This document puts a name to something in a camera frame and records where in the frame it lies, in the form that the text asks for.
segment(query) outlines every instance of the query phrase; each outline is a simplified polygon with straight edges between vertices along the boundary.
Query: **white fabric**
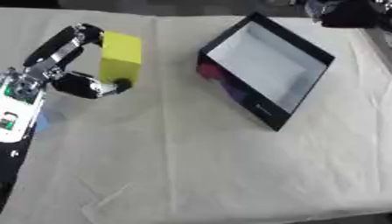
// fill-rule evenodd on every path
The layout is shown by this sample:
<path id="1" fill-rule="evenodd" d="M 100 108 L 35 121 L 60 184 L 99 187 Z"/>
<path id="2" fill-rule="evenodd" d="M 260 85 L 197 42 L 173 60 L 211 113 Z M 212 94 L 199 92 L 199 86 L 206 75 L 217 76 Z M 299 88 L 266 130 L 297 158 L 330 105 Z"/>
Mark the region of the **white fabric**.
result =
<path id="1" fill-rule="evenodd" d="M 99 101 L 55 93 L 7 224 L 281 223 L 392 210 L 391 77 L 361 31 L 276 21 L 337 57 L 279 132 L 195 73 L 240 17 L 0 10 L 0 67 L 66 25 L 143 39 L 140 81 Z M 89 47 L 73 68 L 98 74 Z"/>

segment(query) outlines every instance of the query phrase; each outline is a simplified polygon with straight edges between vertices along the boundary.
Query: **yellow cube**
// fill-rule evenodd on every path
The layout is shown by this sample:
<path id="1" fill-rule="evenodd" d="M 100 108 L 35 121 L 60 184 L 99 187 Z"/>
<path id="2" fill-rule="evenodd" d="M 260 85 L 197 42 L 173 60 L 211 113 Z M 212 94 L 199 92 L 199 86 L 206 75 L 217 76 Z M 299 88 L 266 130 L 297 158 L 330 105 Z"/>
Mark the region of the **yellow cube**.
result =
<path id="1" fill-rule="evenodd" d="M 140 38 L 111 31 L 103 34 L 101 54 L 101 81 L 112 83 L 119 78 L 137 81 L 142 64 L 142 41 Z"/>

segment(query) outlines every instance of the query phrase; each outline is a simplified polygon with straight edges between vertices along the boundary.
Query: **table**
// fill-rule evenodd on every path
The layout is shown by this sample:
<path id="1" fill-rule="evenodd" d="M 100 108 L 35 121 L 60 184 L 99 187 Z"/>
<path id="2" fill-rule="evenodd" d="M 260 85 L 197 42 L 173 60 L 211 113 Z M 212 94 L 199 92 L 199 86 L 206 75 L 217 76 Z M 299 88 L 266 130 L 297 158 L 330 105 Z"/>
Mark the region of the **table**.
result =
<path id="1" fill-rule="evenodd" d="M 0 67 L 79 22 L 143 39 L 140 81 L 99 101 L 51 91 L 0 222 L 283 223 L 392 210 L 391 77 L 359 30 L 276 18 L 336 56 L 273 132 L 195 72 L 240 17 L 0 10 Z M 73 68 L 98 74 L 91 46 Z"/>

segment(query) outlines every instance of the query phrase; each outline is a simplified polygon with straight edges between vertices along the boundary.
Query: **robotic arm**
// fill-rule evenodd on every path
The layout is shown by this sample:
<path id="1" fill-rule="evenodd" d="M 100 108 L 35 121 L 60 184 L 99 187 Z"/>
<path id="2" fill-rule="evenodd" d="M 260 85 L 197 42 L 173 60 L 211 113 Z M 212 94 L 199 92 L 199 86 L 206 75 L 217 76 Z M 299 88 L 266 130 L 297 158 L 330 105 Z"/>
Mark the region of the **robotic arm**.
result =
<path id="1" fill-rule="evenodd" d="M 10 67 L 0 73 L 0 186 L 16 179 L 49 83 L 58 91 L 87 99 L 131 88 L 127 79 L 103 84 L 91 75 L 66 71 L 67 65 L 83 53 L 84 45 L 102 47 L 102 34 L 103 30 L 91 24 L 68 26 L 33 52 L 21 72 Z"/>

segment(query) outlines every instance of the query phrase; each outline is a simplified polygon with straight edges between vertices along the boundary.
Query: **black box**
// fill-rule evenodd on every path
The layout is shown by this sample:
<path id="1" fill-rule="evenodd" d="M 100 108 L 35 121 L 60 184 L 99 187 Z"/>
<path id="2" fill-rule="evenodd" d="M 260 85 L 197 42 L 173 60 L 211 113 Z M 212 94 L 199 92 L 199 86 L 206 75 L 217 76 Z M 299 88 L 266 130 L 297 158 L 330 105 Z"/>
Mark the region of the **black box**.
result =
<path id="1" fill-rule="evenodd" d="M 199 74 L 220 81 L 244 108 L 280 130 L 334 57 L 259 13 L 199 52 Z"/>

